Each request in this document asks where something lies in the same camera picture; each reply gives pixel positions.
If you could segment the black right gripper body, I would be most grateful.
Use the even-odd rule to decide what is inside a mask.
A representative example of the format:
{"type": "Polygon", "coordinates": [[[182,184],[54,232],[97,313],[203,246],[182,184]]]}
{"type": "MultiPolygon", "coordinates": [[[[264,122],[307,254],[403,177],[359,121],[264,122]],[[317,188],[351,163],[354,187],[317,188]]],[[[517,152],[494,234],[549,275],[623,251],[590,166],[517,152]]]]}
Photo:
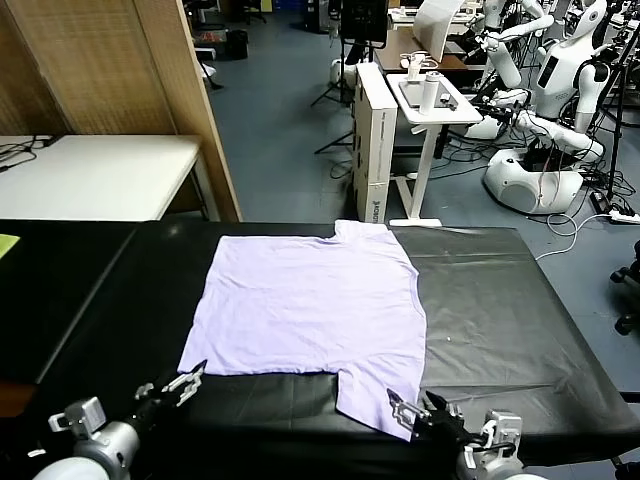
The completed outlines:
{"type": "Polygon", "coordinates": [[[426,441],[459,450],[466,445],[483,444],[483,436],[471,433],[464,426],[464,419],[448,412],[428,412],[418,416],[413,426],[418,441],[426,441]]]}

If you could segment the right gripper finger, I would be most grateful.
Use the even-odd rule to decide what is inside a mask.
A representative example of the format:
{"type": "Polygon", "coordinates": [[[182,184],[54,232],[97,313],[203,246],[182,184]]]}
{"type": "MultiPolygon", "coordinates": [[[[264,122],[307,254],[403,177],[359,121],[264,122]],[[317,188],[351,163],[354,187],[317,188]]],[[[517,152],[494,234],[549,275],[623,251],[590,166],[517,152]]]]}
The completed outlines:
{"type": "Polygon", "coordinates": [[[414,434],[416,424],[424,423],[430,419],[430,413],[427,410],[403,400],[398,393],[390,388],[387,389],[387,396],[392,409],[392,417],[410,434],[414,434]]]}
{"type": "Polygon", "coordinates": [[[439,394],[431,391],[425,392],[428,403],[432,406],[433,410],[445,411],[450,416],[462,419],[464,417],[462,410],[456,403],[451,403],[439,394]]]}

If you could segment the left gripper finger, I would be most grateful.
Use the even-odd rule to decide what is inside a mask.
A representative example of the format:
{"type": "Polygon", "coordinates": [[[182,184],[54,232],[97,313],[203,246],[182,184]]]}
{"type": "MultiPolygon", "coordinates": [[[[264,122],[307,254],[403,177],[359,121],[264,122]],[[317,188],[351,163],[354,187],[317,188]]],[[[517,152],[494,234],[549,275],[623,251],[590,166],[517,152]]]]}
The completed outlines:
{"type": "Polygon", "coordinates": [[[172,399],[175,406],[181,406],[193,397],[201,386],[200,375],[181,375],[172,382],[172,399]]]}
{"type": "Polygon", "coordinates": [[[177,399],[190,399],[202,384],[201,378],[206,365],[207,360],[202,360],[186,373],[176,373],[174,376],[164,376],[154,382],[147,382],[138,387],[134,398],[163,398],[171,394],[177,399]]]}

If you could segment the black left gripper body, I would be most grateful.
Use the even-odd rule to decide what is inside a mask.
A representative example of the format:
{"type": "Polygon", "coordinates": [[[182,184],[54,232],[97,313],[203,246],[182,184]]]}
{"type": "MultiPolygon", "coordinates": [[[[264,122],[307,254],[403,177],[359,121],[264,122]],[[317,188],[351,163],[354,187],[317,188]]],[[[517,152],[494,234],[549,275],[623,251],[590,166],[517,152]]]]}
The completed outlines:
{"type": "Polygon", "coordinates": [[[127,423],[135,430],[151,430],[157,419],[174,407],[174,400],[172,393],[150,390],[136,401],[127,423]]]}

